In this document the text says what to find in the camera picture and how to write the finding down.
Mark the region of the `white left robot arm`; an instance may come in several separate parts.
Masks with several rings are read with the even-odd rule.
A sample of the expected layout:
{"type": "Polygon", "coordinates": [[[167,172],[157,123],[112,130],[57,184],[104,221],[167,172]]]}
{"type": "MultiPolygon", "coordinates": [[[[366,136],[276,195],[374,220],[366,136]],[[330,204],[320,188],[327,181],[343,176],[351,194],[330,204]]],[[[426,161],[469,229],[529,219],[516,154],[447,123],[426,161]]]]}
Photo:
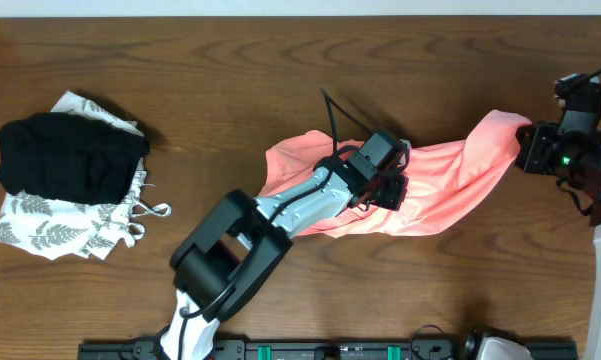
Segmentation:
{"type": "Polygon", "coordinates": [[[158,344],[168,359],[203,359],[220,323],[257,293],[310,226],[358,206],[399,209],[410,145],[378,130],[361,146],[334,147],[309,178],[268,196],[226,194],[170,259],[177,309],[158,344]]]}

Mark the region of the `pink cloth garment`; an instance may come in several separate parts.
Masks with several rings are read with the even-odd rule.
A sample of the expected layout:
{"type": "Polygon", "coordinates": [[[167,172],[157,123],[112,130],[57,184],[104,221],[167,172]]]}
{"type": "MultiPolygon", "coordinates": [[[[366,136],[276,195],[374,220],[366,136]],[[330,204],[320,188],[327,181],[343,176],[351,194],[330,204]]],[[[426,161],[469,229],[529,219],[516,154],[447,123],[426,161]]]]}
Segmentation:
{"type": "MultiPolygon", "coordinates": [[[[347,209],[301,234],[338,238],[370,233],[441,233],[493,190],[520,151],[516,131],[530,123],[522,115],[493,110],[464,140],[413,148],[404,170],[408,185],[399,210],[377,206],[367,211],[347,209]]],[[[318,160],[331,152],[332,138],[318,130],[279,142],[266,151],[267,177],[260,194],[273,195],[307,180],[318,160]]]]}

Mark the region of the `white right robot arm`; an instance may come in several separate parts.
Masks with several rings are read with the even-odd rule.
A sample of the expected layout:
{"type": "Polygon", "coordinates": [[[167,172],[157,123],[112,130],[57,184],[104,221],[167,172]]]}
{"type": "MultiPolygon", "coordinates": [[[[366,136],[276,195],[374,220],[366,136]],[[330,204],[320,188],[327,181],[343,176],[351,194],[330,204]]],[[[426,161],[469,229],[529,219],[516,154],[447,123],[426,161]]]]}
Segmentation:
{"type": "Polygon", "coordinates": [[[516,131],[523,172],[557,178],[577,210],[594,228],[594,296],[584,357],[601,359],[601,71],[572,74],[554,83],[562,115],[557,122],[525,125],[516,131]]]}

